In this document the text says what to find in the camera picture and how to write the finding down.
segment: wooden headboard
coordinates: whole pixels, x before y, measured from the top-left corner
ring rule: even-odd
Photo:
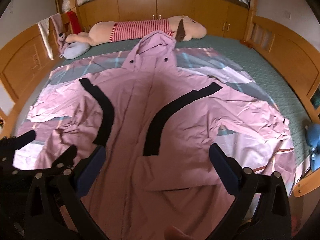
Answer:
[[[320,52],[289,28],[254,16],[249,42],[283,76],[296,93],[312,122],[320,123],[320,107],[311,98],[320,85]]]
[[[64,31],[70,33],[67,15],[61,16]],[[0,138],[11,135],[26,101],[41,80],[61,60],[56,31],[51,20],[49,30],[49,44],[52,47],[54,60],[49,59],[47,55],[37,24],[17,35],[0,50],[0,84],[2,83],[14,103],[9,114],[0,111],[0,116],[4,120]]]

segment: striped plush shirt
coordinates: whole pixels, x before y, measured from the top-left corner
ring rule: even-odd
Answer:
[[[109,41],[141,39],[153,31],[163,31],[169,36],[173,35],[168,19],[117,22],[113,25]]]

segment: wooden cabinet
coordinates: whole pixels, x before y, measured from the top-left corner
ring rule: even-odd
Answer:
[[[98,22],[119,21],[117,0],[94,0],[79,6],[82,25],[93,26]]]
[[[195,0],[157,0],[158,17],[166,19],[176,15],[194,18]]]
[[[247,25],[248,9],[229,2],[225,38],[242,40]]]
[[[206,27],[208,34],[241,40],[248,9],[226,0],[94,0],[79,7],[89,31],[100,21],[141,21],[185,15]]]
[[[194,20],[210,35],[223,36],[227,24],[229,2],[225,0],[195,0]]]
[[[118,0],[119,20],[141,21],[156,17],[156,0]]]

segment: blue plush toy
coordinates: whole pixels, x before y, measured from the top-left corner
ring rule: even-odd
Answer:
[[[311,147],[311,170],[320,167],[320,124],[313,123],[307,128],[307,143]]]

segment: screw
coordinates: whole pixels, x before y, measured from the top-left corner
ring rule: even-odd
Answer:
[[[281,177],[281,174],[280,174],[280,172],[278,172],[278,171],[275,171],[275,172],[273,173],[273,175],[274,175],[276,178],[280,178],[280,177]]]
[[[248,168],[248,167],[243,168],[243,171],[244,171],[244,173],[247,174],[247,175],[249,175],[249,174],[252,173],[252,170],[251,170],[250,168]]]
[[[66,176],[70,175],[71,173],[72,173],[72,170],[70,170],[70,169],[66,169],[63,171],[63,174]]]
[[[37,173],[35,177],[36,177],[36,179],[41,178],[42,177],[42,173],[41,172]]]

